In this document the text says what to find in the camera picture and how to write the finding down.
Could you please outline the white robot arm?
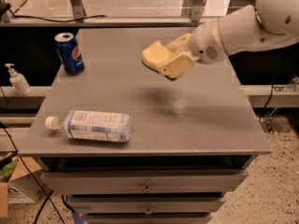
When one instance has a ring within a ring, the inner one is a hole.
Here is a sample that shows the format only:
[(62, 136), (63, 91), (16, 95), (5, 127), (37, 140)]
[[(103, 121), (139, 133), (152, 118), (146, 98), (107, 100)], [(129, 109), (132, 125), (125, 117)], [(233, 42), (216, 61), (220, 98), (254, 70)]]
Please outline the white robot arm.
[(299, 0), (256, 0), (254, 6), (199, 25), (192, 33), (169, 43), (156, 70), (171, 79), (195, 63), (212, 64), (242, 51), (282, 47), (299, 37)]

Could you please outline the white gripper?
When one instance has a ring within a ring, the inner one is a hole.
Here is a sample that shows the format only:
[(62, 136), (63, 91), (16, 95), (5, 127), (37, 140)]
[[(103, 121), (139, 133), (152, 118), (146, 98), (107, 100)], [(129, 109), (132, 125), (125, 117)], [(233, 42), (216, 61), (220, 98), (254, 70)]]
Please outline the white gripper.
[(191, 70), (197, 60), (202, 64), (213, 64), (228, 57), (221, 35), (220, 20), (200, 24), (192, 34), (182, 35), (166, 47), (173, 52), (182, 51), (157, 66), (157, 71), (168, 78), (180, 77)]

